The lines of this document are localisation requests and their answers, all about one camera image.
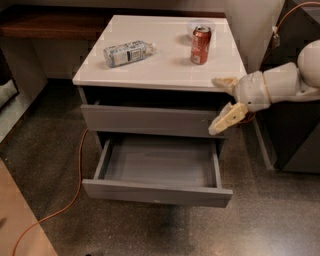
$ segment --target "can label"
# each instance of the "can label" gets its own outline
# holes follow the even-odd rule
[[[196,64],[207,62],[211,40],[211,29],[207,26],[197,26],[193,32],[190,60]]]

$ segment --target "white tabletop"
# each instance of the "white tabletop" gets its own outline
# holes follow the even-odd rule
[[[222,90],[215,77],[246,74],[226,19],[211,18],[216,24],[208,61],[190,61],[191,39],[186,24],[195,18],[115,15],[73,78],[76,85],[185,91]],[[109,68],[103,56],[108,46],[142,40],[156,43],[157,52],[147,59]]]

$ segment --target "white robot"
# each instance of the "white robot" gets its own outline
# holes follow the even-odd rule
[[[257,112],[280,101],[320,100],[320,40],[308,44],[298,56],[298,68],[290,62],[262,73],[236,78],[215,78],[213,84],[233,96],[216,117],[209,133],[216,135],[239,123],[248,112]]]

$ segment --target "brown wooden shelf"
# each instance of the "brown wooden shelf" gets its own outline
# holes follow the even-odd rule
[[[225,18],[215,12],[13,5],[0,13],[0,36],[97,40],[115,14]]]

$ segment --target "gray drawer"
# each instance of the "gray drawer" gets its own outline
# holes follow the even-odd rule
[[[100,132],[212,137],[208,132],[217,116],[213,110],[82,105],[89,130]],[[215,138],[225,138],[230,131]]]
[[[116,135],[83,186],[93,198],[161,204],[226,207],[232,196],[214,141],[201,138]]]

